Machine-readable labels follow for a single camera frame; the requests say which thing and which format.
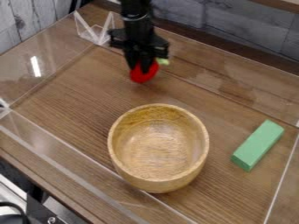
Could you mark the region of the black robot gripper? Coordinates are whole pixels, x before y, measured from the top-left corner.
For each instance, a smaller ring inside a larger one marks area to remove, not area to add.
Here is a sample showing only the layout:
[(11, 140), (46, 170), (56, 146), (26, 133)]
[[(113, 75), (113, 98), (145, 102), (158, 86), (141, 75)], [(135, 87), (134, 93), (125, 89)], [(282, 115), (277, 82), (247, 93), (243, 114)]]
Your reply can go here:
[[(133, 47), (135, 51), (149, 51), (157, 58), (169, 58), (170, 42), (155, 33), (155, 24), (150, 14), (141, 18), (123, 17), (123, 28), (110, 29), (110, 45), (119, 49)], [(139, 52), (126, 51), (126, 62), (130, 69), (137, 67)], [(154, 57), (150, 54), (141, 56), (141, 67), (145, 74), (149, 73)]]

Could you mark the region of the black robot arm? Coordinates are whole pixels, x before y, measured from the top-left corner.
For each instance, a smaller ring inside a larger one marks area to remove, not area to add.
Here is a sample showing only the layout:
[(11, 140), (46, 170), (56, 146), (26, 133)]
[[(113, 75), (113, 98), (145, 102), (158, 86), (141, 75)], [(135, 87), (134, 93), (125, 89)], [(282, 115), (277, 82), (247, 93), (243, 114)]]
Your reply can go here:
[(157, 58), (169, 58), (170, 42), (155, 32), (153, 0), (119, 0), (123, 28), (110, 29), (110, 45), (121, 49), (131, 69), (150, 72)]

